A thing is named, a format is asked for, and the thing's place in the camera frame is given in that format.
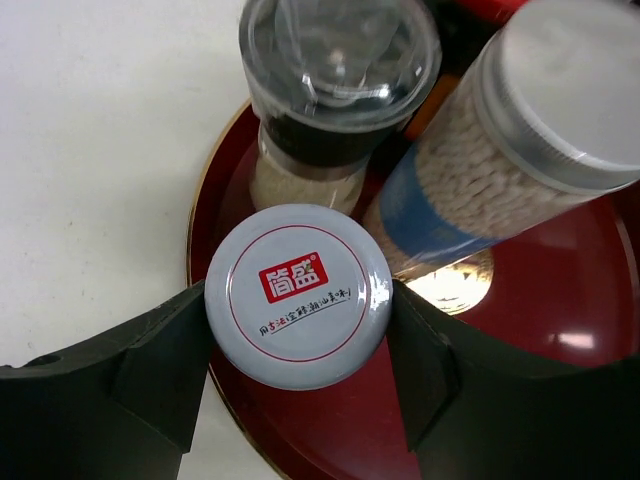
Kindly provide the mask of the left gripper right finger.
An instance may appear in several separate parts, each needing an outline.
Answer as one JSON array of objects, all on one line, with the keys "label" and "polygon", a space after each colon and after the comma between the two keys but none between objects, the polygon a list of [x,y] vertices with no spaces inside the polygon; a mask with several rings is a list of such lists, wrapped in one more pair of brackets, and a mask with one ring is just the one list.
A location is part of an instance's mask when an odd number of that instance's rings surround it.
[{"label": "left gripper right finger", "polygon": [[424,479],[635,479],[639,359],[582,368],[452,318],[400,282],[387,330]]}]

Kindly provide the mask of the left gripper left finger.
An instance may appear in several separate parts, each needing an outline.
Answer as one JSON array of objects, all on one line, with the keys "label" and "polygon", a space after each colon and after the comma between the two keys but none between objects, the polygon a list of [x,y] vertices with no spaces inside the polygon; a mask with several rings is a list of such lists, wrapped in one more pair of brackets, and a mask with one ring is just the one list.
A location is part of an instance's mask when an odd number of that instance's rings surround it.
[{"label": "left gripper left finger", "polygon": [[213,347],[198,282],[92,338],[2,367],[2,478],[176,478]]}]

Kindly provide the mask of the white lid spice jar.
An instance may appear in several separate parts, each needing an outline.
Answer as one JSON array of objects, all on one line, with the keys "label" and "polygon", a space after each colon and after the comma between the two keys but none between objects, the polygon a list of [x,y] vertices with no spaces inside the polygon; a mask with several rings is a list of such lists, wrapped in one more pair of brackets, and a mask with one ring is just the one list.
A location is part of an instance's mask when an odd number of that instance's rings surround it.
[{"label": "white lid spice jar", "polygon": [[204,290],[227,360],[291,391],[359,370],[385,335],[392,296],[389,266],[366,230],[310,204],[267,208],[237,225],[215,251]]}]

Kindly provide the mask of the silver lid blue label jar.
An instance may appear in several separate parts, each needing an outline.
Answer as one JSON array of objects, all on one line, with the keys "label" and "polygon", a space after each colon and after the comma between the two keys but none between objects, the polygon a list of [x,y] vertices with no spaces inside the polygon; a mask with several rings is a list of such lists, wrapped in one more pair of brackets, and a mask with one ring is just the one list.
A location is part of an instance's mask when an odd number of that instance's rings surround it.
[{"label": "silver lid blue label jar", "polygon": [[493,35],[363,224],[411,281],[639,178],[639,9],[529,1]]}]

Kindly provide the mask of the red lid sauce jar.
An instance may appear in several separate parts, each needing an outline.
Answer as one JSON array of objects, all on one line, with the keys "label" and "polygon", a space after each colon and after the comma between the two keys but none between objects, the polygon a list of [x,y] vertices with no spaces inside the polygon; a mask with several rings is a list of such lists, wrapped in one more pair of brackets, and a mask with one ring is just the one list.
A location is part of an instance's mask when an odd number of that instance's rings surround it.
[{"label": "red lid sauce jar", "polygon": [[431,92],[403,131],[415,141],[431,123],[489,39],[526,0],[424,1],[433,14],[442,60]]}]

